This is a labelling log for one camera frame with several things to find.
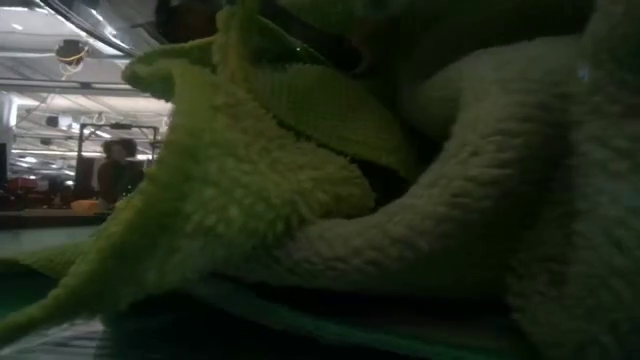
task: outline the green towel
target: green towel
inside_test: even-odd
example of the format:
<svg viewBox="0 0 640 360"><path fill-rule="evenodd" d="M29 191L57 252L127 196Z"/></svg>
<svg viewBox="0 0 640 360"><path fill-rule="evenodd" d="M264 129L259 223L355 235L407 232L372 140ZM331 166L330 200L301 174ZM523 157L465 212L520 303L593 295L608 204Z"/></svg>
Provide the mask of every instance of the green towel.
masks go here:
<svg viewBox="0 0 640 360"><path fill-rule="evenodd" d="M283 4L345 33L356 2ZM89 242L0 261L61 278L0 323L0 343L181 291L274 329L416 357L633 358L640 3L431 5L388 9L407 20L393 34L407 49L381 55L390 107L255 1L223 10L214 38L131 63L126 81L175 105L157 166ZM426 169L407 126L443 145ZM412 186L376 209L362 161ZM344 317L291 289L414 305ZM426 321L434 299L508 301L526 340L488 316Z"/></svg>

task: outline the person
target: person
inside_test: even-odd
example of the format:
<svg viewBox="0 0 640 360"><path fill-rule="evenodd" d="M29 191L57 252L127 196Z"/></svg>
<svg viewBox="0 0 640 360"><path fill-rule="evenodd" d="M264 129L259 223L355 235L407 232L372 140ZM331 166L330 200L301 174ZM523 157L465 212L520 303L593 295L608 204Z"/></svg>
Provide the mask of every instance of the person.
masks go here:
<svg viewBox="0 0 640 360"><path fill-rule="evenodd" d="M136 143L131 139L110 140L102 145L106 162L98 169L98 192L101 202L111 208L142 182L144 173L138 164L128 161L136 155Z"/></svg>

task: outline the dark hair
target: dark hair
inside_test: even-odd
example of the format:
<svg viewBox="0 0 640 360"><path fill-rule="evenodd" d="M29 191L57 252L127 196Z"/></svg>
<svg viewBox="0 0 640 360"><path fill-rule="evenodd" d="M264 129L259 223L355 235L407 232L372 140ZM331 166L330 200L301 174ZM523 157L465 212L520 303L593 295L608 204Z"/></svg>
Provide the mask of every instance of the dark hair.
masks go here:
<svg viewBox="0 0 640 360"><path fill-rule="evenodd" d="M127 157L135 157L138 154L138 144L133 139L109 140L102 143L102 152L107 156L107 159L111 158L111 149L114 145L122 147Z"/></svg>

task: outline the orange object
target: orange object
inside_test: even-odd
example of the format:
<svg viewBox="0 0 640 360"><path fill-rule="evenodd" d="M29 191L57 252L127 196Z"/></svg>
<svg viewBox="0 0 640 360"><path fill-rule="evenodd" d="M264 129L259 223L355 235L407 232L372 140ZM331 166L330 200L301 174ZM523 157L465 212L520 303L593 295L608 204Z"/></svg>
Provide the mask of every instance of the orange object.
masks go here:
<svg viewBox="0 0 640 360"><path fill-rule="evenodd" d="M94 215L102 211L98 200L78 200L71 203L71 209L79 215Z"/></svg>

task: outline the dark fabric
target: dark fabric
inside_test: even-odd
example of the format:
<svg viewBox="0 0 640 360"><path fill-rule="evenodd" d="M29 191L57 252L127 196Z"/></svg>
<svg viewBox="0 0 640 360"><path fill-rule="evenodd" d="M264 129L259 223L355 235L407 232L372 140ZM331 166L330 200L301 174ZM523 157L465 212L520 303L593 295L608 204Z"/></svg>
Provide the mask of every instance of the dark fabric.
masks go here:
<svg viewBox="0 0 640 360"><path fill-rule="evenodd" d="M122 196L131 193L143 178L143 171L135 163L107 161L98 169L100 198L108 204L115 204Z"/></svg>

